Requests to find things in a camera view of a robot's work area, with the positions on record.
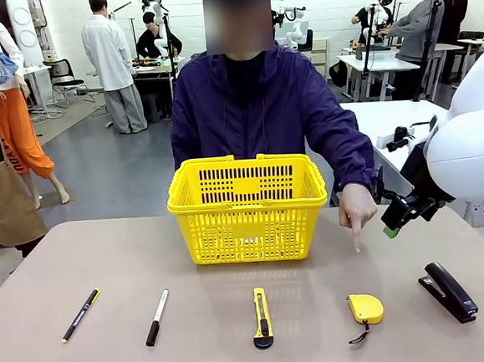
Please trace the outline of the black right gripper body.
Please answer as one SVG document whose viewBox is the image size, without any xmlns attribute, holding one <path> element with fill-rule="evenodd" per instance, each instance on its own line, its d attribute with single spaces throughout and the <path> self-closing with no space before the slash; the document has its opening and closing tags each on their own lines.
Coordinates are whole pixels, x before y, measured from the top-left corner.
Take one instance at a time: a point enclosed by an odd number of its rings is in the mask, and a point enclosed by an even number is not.
<svg viewBox="0 0 484 362">
<path fill-rule="evenodd" d="M 406 223 L 422 217 L 427 221 L 437 212 L 436 201 L 417 196 L 414 192 L 407 196 L 395 196 L 381 217 L 386 228 L 400 230 Z"/>
</svg>

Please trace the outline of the person's left hand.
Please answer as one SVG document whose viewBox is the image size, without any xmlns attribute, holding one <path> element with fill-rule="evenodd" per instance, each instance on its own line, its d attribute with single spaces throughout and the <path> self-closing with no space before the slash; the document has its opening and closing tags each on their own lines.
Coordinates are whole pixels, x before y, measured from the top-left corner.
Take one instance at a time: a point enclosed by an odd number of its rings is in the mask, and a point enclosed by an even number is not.
<svg viewBox="0 0 484 362">
<path fill-rule="evenodd" d="M 344 187 L 339 203 L 339 222 L 352 231 L 354 250 L 359 252 L 363 226 L 371 220 L 378 207 L 369 190 L 361 184 Z"/>
</svg>

